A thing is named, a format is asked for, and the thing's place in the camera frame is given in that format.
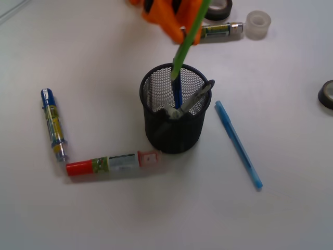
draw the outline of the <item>white table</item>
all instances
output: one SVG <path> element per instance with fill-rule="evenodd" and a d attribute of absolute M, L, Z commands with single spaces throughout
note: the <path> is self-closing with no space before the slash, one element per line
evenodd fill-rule
<path fill-rule="evenodd" d="M 177 45 L 126 1 L 33 0 L 0 26 L 2 249 L 332 249 L 332 1 L 235 0 L 268 36 L 191 48 L 215 79 L 199 142 L 144 178 L 70 180 L 40 91 L 57 99 L 72 161 L 150 150 L 138 90 Z M 257 192 L 214 110 L 221 100 L 263 184 Z"/>

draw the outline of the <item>pencil holder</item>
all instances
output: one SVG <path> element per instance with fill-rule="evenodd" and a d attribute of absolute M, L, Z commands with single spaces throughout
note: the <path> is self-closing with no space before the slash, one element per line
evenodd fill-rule
<path fill-rule="evenodd" d="M 170 120 L 164 106 L 169 104 L 175 107 L 170 79 L 171 66 L 172 64 L 163 64 L 146 74 L 140 85 L 140 99 L 150 143 L 164 153 L 177 154 L 189 150 L 198 141 L 212 93 L 209 91 L 181 119 Z M 200 71 L 184 64 L 181 69 L 183 102 L 204 83 L 207 83 L 207 79 Z"/>

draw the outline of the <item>marker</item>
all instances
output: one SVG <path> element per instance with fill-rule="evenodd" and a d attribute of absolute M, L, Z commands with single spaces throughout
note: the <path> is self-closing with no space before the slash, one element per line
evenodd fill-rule
<path fill-rule="evenodd" d="M 245 166 L 247 172 L 249 173 L 249 176 L 251 177 L 254 186 L 257 189 L 261 189 L 262 182 L 261 182 L 257 172 L 255 171 L 255 169 L 252 165 L 252 162 L 250 161 L 248 154 L 246 153 L 242 143 L 240 142 L 240 139 L 238 138 L 238 135 L 237 135 L 233 125 L 231 124 L 230 118 L 229 118 L 227 112 L 225 111 L 225 109 L 223 108 L 222 103 L 220 101 L 216 102 L 216 111 L 219 113 L 219 117 L 222 121 L 222 124 L 223 124 L 225 130 L 227 131 L 228 136 L 233 141 L 234 146 L 235 146 L 241 160 L 243 161 L 244 166 Z"/>
<path fill-rule="evenodd" d="M 140 152 L 128 155 L 101 157 L 66 165 L 68 176 L 80 176 L 89 173 L 109 173 L 137 170 L 158 163 L 159 151 Z"/>

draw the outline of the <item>red marker cap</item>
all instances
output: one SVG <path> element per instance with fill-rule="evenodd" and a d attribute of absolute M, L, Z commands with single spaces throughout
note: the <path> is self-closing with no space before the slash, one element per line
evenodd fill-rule
<path fill-rule="evenodd" d="M 82 174 L 94 173 L 92 160 L 66 164 L 66 170 L 68 176 L 80 176 Z"/>

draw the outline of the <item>green pencil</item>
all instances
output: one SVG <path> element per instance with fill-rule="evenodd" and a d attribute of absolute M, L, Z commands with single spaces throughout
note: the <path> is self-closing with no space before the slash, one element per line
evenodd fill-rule
<path fill-rule="evenodd" d="M 194 38 L 200 28 L 201 22 L 209 8 L 210 1 L 211 0 L 202 1 L 202 4 L 200 6 L 200 9 L 198 10 L 196 18 L 194 19 L 190 32 L 185 37 L 184 42 L 179 46 L 179 49 L 177 50 L 177 53 L 173 60 L 173 69 L 171 71 L 171 82 L 173 82 L 177 78 L 182 68 L 187 52 L 191 47 L 191 45 L 193 44 Z"/>

